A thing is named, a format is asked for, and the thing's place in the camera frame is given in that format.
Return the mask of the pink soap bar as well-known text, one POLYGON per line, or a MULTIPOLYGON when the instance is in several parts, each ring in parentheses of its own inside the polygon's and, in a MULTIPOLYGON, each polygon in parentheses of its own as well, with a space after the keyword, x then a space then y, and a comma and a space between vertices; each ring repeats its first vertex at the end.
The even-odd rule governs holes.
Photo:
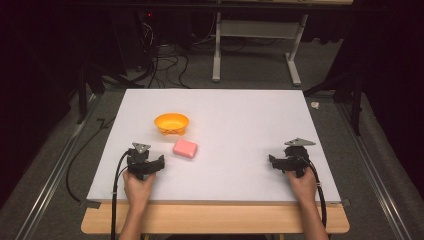
POLYGON ((173 147, 173 153, 185 158, 193 159, 197 153, 198 145, 184 139, 176 141, 173 147))

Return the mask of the person's right hand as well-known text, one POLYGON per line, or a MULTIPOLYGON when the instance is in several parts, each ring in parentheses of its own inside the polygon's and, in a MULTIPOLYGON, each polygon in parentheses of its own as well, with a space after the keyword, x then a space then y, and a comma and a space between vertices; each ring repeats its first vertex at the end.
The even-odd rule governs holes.
POLYGON ((317 184, 313 171, 307 168, 302 177, 297 178, 293 172, 286 172, 292 191, 302 205, 314 204, 317 184))

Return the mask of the black metal stand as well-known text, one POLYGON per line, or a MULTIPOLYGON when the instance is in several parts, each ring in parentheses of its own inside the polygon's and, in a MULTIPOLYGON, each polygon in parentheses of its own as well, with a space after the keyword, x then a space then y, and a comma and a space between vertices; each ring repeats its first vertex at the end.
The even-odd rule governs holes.
POLYGON ((77 85, 78 85, 78 104, 79 104, 79 119, 78 124, 88 116, 88 100, 87 88, 90 88, 94 94, 102 95, 105 92, 101 78, 103 76, 111 77, 113 80, 131 89, 143 88, 143 85, 138 85, 123 76, 109 71, 92 62, 85 62, 77 71, 77 85))
POLYGON ((333 90, 335 103, 351 103, 350 125, 354 133, 359 136, 359 118, 361 113, 363 75, 343 73, 303 91, 305 97, 312 96, 320 91, 333 90))

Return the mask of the orange plastic bowl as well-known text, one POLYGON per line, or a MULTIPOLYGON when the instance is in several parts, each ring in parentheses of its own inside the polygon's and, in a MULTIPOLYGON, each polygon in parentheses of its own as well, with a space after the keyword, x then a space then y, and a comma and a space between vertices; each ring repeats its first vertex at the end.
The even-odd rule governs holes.
POLYGON ((163 135, 184 135, 190 120, 180 113, 165 113, 155 118, 154 124, 163 135))

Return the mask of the white metal desk frame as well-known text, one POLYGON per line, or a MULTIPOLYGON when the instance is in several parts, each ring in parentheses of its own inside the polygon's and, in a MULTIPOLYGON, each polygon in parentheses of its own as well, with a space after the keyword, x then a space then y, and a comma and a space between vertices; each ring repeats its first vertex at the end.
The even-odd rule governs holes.
POLYGON ((290 73, 292 84, 301 85, 301 79, 295 64, 295 56, 303 36, 308 15, 301 16, 298 22, 264 22, 253 20, 222 20, 221 13, 216 14, 215 23, 215 50, 213 57, 212 81, 219 82, 221 78, 221 38, 267 38, 267 39, 290 39, 293 47, 290 52, 284 54, 285 61, 290 73))

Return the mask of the metal floor rail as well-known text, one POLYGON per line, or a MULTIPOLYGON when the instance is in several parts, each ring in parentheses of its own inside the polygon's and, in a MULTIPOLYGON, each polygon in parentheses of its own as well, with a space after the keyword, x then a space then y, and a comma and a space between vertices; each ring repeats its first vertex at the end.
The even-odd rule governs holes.
POLYGON ((98 104, 99 98, 92 94, 88 100, 88 110, 86 115, 76 125, 71 136, 68 138, 64 149, 62 150, 56 164, 50 173, 46 183, 39 193, 35 203, 33 204, 30 213, 26 217, 22 227, 14 240, 30 240, 35 228, 38 226, 41 218, 44 215, 62 177, 64 176, 67 167, 70 165, 70 155, 83 131, 87 119, 93 112, 93 109, 98 104))
POLYGON ((362 138, 355 132, 350 122, 350 114, 347 107, 344 104, 337 104, 336 108, 342 117, 344 123, 347 125, 350 135, 356 145, 357 150, 361 156, 361 162, 365 168, 367 178, 369 179, 370 185, 377 197, 379 205, 388 221, 392 232, 394 233, 397 240, 412 240, 412 237, 407 229, 402 217, 399 214, 399 210, 387 190, 381 176, 379 175, 376 166, 374 165, 371 156, 366 149, 365 143, 362 138))

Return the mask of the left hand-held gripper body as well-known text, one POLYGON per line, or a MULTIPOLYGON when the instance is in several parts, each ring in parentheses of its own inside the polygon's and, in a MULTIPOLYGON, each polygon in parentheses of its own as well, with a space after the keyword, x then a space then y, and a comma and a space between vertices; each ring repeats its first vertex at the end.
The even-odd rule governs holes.
POLYGON ((128 171, 144 181, 152 173, 152 162, 148 161, 150 145, 133 143, 127 156, 128 171))

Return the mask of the person's left hand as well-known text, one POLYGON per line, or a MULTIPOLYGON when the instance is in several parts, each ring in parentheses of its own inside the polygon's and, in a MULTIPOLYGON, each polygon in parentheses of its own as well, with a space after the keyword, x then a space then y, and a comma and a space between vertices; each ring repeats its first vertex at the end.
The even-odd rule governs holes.
POLYGON ((132 209, 142 210, 146 207, 152 192, 155 174, 151 174, 146 180, 140 180, 129 171, 125 171, 124 190, 132 209))

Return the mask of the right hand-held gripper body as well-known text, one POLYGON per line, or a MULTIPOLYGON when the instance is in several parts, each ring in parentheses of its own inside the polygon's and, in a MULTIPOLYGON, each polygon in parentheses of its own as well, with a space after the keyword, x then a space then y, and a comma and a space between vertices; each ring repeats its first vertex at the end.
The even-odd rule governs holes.
POLYGON ((285 171, 293 171, 297 178, 304 175, 305 169, 309 166, 310 159, 306 146, 314 146, 315 143, 306 139, 296 138, 285 142, 286 149, 284 153, 285 171))

